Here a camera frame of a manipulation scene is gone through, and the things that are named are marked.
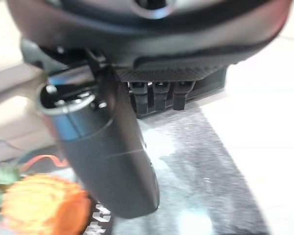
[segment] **orange rose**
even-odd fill
[[[14,183],[4,194],[1,213],[18,235],[78,235],[90,200],[78,184],[36,174]]]

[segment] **cylindrical tube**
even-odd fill
[[[58,107],[42,89],[38,106],[93,197],[119,217],[152,213],[159,189],[136,116],[114,72],[101,76],[97,92]]]

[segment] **white surface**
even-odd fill
[[[294,8],[284,37],[294,38]],[[0,68],[19,62],[19,33],[0,3]],[[241,170],[272,234],[294,235],[294,41],[232,66],[223,94],[198,102]]]

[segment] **metal ring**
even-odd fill
[[[131,9],[134,13],[140,17],[150,20],[158,20],[165,18],[166,16],[170,15],[175,10],[175,0],[171,0],[170,3],[162,8],[155,9],[155,10],[148,10],[141,7],[135,0],[131,1]]]

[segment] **black plastic clip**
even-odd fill
[[[154,108],[156,111],[164,111],[166,109],[166,102],[169,90],[169,82],[153,83]]]
[[[137,114],[148,113],[148,83],[147,82],[131,82],[131,90],[135,97]]]
[[[195,82],[176,82],[173,91],[173,109],[184,110],[187,95],[194,88]]]

